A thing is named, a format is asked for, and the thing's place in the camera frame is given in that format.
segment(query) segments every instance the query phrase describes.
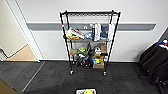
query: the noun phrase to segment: floor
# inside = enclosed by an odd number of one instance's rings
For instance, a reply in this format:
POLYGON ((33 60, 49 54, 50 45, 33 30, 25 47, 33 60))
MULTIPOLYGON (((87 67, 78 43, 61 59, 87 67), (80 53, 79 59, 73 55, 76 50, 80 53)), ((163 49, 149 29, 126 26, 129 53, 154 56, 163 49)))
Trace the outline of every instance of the floor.
POLYGON ((29 45, 26 45, 16 54, 7 58, 5 61, 38 61, 38 60, 34 56, 29 45))
MULTIPOLYGON (((136 63, 109 63, 106 76, 101 69, 84 69, 73 65, 74 74, 69 73, 65 61, 0 62, 0 73, 20 88, 24 88, 33 74, 45 62, 25 94, 76 94, 78 89, 93 88, 97 94, 159 94, 150 79, 139 79, 144 75, 136 63)), ((168 94, 168 86, 163 86, 168 94)))

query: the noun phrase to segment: cardboard box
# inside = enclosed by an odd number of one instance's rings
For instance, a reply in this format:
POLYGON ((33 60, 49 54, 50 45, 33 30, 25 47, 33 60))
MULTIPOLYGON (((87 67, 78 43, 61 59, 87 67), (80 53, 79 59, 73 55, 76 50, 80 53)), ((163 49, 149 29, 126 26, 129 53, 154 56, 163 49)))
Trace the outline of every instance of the cardboard box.
POLYGON ((70 55, 77 55, 78 49, 71 49, 70 55))
POLYGON ((104 68, 104 62, 101 62, 99 64, 93 64, 94 69, 103 69, 104 68))

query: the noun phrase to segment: white object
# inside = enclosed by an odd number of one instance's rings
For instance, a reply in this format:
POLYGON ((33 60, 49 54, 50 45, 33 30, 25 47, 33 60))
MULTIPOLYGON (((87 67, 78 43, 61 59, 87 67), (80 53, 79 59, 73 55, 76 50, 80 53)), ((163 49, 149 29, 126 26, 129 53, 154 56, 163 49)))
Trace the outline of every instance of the white object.
POLYGON ((163 40, 163 43, 167 43, 167 40, 163 40))
POLYGON ((99 47, 96 47, 96 48, 95 48, 95 54, 101 54, 101 50, 100 50, 99 47))
MULTIPOLYGON (((83 92, 85 92, 86 89, 83 90, 77 90, 76 94, 83 94, 83 92)), ((93 94, 96 94, 96 90, 95 89, 89 89, 91 92, 93 92, 93 94)))
POLYGON ((114 35, 115 24, 109 24, 108 40, 111 41, 114 35))
POLYGON ((95 24, 95 37, 94 37, 94 41, 97 41, 97 34, 98 34, 98 25, 95 24))
POLYGON ((168 47, 165 46, 165 45, 163 45, 163 44, 161 44, 161 45, 159 45, 159 46, 168 50, 168 47))
POLYGON ((82 38, 82 39, 85 38, 85 36, 83 36, 83 35, 79 35, 79 34, 76 33, 75 31, 72 31, 71 34, 74 34, 74 35, 76 35, 76 36, 78 36, 78 37, 80 37, 80 38, 82 38))

